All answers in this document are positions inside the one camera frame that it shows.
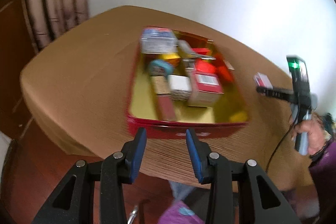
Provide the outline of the person's right hand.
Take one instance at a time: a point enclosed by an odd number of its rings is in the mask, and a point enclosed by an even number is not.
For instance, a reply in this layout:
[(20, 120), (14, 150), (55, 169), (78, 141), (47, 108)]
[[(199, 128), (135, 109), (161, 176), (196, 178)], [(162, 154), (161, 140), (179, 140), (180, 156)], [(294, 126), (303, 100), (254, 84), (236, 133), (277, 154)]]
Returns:
[(307, 132), (307, 154), (309, 156), (321, 152), (331, 140), (331, 135), (325, 130), (322, 118), (317, 113), (312, 114), (311, 120), (302, 121), (301, 123), (296, 124), (290, 131), (291, 139), (294, 140), (297, 134), (303, 132)]

